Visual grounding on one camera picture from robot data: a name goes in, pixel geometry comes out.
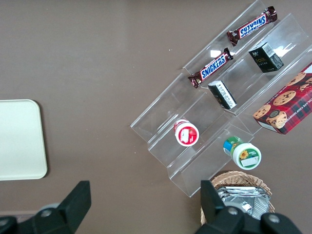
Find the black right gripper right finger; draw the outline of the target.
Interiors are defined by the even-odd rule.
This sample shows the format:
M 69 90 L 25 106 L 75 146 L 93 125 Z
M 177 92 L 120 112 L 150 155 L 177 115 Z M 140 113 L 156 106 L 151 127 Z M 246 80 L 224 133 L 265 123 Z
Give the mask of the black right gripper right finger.
M 245 224 L 244 213 L 232 206 L 225 206 L 209 180 L 201 181 L 201 208 L 207 223 L 197 234 L 240 234 Z

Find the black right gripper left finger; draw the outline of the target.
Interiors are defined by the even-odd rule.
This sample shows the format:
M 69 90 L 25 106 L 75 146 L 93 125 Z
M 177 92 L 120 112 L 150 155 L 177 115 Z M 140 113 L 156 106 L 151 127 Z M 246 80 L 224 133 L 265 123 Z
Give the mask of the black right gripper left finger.
M 81 181 L 55 208 L 48 207 L 19 224 L 20 234 L 74 234 L 91 207 L 89 181 Z

